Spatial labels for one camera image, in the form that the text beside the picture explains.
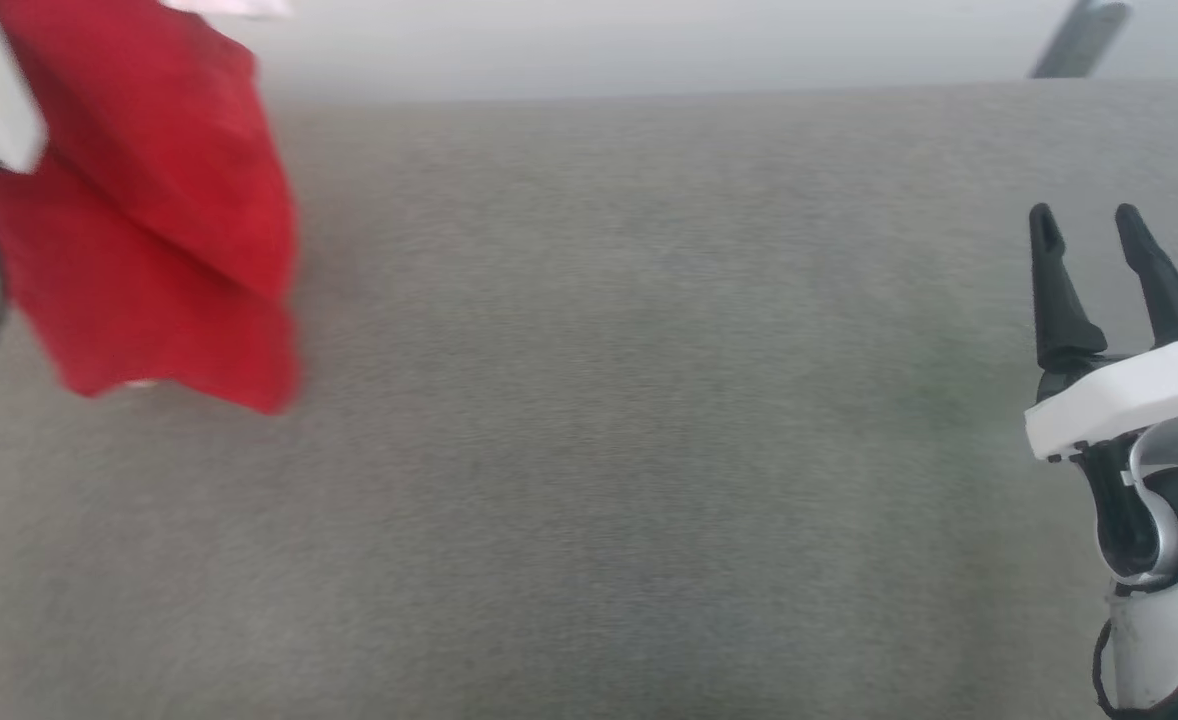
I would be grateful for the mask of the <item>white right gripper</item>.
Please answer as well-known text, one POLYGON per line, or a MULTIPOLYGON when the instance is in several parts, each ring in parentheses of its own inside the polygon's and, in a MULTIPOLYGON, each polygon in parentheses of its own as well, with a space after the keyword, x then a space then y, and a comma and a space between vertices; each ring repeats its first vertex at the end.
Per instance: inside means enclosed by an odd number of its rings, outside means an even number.
MULTIPOLYGON (((1124 259, 1141 283, 1154 350, 1087 374, 1025 410, 1025 436, 1037 460, 1178 420, 1178 269, 1134 205, 1116 209, 1116 227, 1124 259)), ((1045 372, 1065 372, 1104 355, 1107 341, 1068 277, 1066 243, 1046 202, 1031 209, 1030 231, 1035 361, 1045 372)))

